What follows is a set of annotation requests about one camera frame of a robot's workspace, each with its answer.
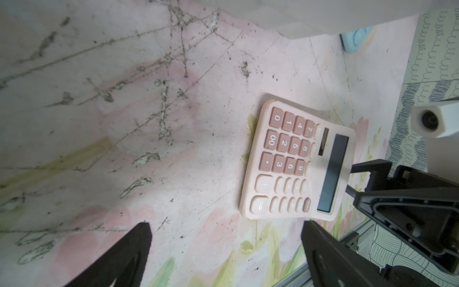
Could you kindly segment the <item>white plastic storage box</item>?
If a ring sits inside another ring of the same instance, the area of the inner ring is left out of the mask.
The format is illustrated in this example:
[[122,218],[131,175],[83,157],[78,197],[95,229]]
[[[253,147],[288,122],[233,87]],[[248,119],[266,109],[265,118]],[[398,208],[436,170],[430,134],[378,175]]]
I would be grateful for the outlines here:
[[202,3],[289,39],[337,35],[459,4],[451,0],[206,0]]

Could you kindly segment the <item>floral pink table mat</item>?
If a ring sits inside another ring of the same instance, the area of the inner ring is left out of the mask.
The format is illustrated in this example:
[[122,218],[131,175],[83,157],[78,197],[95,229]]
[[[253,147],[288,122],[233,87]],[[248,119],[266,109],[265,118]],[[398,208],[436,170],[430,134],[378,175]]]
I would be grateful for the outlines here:
[[302,220],[239,212],[257,119],[281,97],[386,155],[417,16],[288,39],[195,1],[1,2],[1,285],[61,287],[139,222],[145,287],[270,287]]

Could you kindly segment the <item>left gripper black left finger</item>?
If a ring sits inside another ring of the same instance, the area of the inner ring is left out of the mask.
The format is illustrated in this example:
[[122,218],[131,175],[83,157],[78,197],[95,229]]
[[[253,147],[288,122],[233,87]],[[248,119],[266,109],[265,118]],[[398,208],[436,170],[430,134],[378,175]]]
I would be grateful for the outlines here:
[[138,287],[141,285],[152,242],[149,223],[141,222],[68,287]]

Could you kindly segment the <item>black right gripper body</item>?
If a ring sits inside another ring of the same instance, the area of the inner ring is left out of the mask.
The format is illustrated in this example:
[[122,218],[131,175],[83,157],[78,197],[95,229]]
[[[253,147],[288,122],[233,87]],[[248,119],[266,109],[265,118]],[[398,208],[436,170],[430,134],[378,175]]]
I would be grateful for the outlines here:
[[407,166],[388,177],[390,195],[354,199],[354,207],[438,269],[458,274],[459,185]]

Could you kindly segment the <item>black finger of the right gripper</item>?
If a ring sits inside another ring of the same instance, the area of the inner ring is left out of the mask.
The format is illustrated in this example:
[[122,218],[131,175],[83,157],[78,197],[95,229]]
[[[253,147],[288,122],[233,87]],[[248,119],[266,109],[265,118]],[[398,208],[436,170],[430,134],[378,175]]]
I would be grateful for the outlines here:
[[354,199],[378,198],[390,195],[388,186],[390,179],[388,177],[392,168],[392,162],[378,159],[354,164],[351,173],[370,173],[369,181],[364,192],[358,192],[350,185],[346,188],[346,193]]

